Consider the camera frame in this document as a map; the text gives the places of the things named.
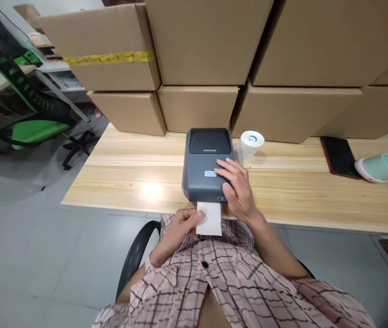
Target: office chair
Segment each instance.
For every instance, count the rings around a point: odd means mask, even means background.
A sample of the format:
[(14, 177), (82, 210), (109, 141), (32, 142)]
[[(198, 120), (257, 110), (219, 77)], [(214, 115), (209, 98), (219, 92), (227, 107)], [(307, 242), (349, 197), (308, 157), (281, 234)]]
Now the office chair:
[[(158, 221), (147, 222), (145, 226), (143, 226), (142, 229), (139, 231), (138, 235), (133, 241), (133, 244), (131, 244), (129, 253), (127, 254), (127, 257), (124, 262), (124, 266), (122, 268), (121, 277), (119, 278), (115, 302), (118, 300), (119, 295), (121, 294), (125, 285), (127, 285), (129, 280), (136, 273), (136, 271), (138, 271), (140, 266), (140, 261), (144, 256), (145, 248), (147, 247), (148, 241), (150, 240), (151, 234), (153, 233), (154, 229), (156, 229), (160, 235), (160, 222)], [(254, 249), (256, 252), (258, 252), (258, 248), (256, 244), (254, 244)], [(302, 262), (300, 262), (300, 264), (308, 272), (309, 276), (312, 279), (315, 279), (312, 272), (309, 271), (309, 269)]]
[[(64, 101), (37, 90), (26, 74), (4, 51), (0, 44), (0, 73), (34, 113), (19, 116), (0, 128), (0, 140), (8, 142), (16, 150), (37, 147), (42, 142), (53, 139), (59, 134), (75, 127), (70, 117), (71, 107)], [(99, 137), (87, 130), (79, 139), (65, 135), (69, 141), (63, 148), (69, 150), (62, 163), (64, 170), (70, 170), (68, 162), (82, 150), (87, 156), (87, 145), (97, 142)]]

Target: blue button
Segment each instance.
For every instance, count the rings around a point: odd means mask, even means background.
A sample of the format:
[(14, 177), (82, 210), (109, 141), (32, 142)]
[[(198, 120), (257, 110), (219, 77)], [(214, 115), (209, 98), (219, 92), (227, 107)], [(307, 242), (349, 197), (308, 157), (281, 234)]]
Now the blue button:
[(208, 178), (215, 178), (217, 173), (215, 171), (204, 171), (204, 176)]

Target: chair seat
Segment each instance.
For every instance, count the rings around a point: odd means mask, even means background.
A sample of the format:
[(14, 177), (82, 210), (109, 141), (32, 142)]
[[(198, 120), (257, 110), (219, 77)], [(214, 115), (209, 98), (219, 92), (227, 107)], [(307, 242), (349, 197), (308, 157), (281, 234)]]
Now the chair seat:
[[(70, 129), (68, 124), (54, 121), (20, 122), (13, 126), (12, 139), (24, 143), (37, 144), (68, 129)], [(13, 148), (20, 150), (25, 147), (13, 145)]]

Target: phone case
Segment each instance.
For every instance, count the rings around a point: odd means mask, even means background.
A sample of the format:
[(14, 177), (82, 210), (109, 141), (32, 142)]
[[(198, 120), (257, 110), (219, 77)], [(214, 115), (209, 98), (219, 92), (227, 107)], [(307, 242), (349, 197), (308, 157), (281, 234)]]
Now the phone case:
[(325, 140), (323, 139), (323, 137), (320, 138), (320, 141), (321, 141), (321, 146), (323, 147), (323, 151), (324, 151), (324, 153), (325, 153), (327, 165), (329, 166), (329, 171), (330, 171), (332, 174), (334, 174), (334, 175), (339, 175), (339, 176), (343, 176), (343, 177), (346, 177), (346, 178), (357, 179), (357, 180), (362, 179), (361, 176), (345, 175), (345, 174), (341, 174), (341, 173), (335, 172), (335, 171), (332, 169), (331, 159), (329, 158), (329, 155), (328, 155), (328, 153), (327, 153), (327, 149), (326, 149), (326, 145), (325, 145)]

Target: paper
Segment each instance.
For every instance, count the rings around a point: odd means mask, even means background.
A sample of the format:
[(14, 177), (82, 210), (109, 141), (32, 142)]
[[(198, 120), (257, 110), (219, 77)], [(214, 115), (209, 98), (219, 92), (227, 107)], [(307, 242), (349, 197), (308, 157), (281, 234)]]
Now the paper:
[(256, 151), (264, 144), (264, 137), (256, 131), (246, 131), (239, 138), (235, 146), (236, 160), (243, 165), (250, 160)]
[(221, 234), (221, 204), (197, 203), (197, 211), (203, 211), (204, 219), (197, 225), (197, 234), (206, 236), (222, 236)]

